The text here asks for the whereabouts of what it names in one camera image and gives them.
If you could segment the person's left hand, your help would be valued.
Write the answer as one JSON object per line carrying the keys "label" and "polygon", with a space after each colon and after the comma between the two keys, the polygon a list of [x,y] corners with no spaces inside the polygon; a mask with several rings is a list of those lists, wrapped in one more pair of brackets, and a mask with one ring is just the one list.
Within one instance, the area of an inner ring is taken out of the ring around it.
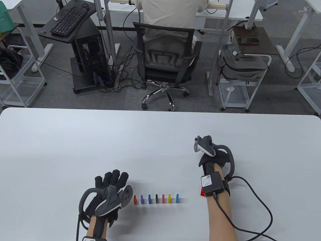
{"label": "person's left hand", "polygon": [[[102,178],[101,176],[95,177],[95,188],[105,189],[109,186],[116,186],[116,190],[119,191],[121,188],[125,187],[128,177],[129,175],[127,172],[122,172],[120,174],[120,171],[116,169],[116,170],[113,170],[113,172],[107,172],[104,178]],[[97,194],[92,199],[88,207],[86,208],[85,215],[89,217],[92,217],[93,215],[95,215],[96,208],[102,202],[103,202],[103,197],[100,194]],[[109,227],[111,227],[114,221],[118,219],[119,209],[120,208],[117,208],[112,212],[106,214],[105,216],[100,217],[100,220],[102,221],[108,220]]]}

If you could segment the person's right hand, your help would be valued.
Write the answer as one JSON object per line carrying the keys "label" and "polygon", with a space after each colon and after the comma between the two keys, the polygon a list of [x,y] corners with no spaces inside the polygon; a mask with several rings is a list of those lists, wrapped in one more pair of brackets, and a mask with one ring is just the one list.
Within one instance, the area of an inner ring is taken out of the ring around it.
{"label": "person's right hand", "polygon": [[204,153],[200,159],[199,167],[203,168],[205,175],[209,175],[215,172],[214,164],[218,164],[220,168],[223,168],[225,164],[229,162],[230,162],[230,158],[226,152],[221,150],[216,150],[215,156],[210,156]]}

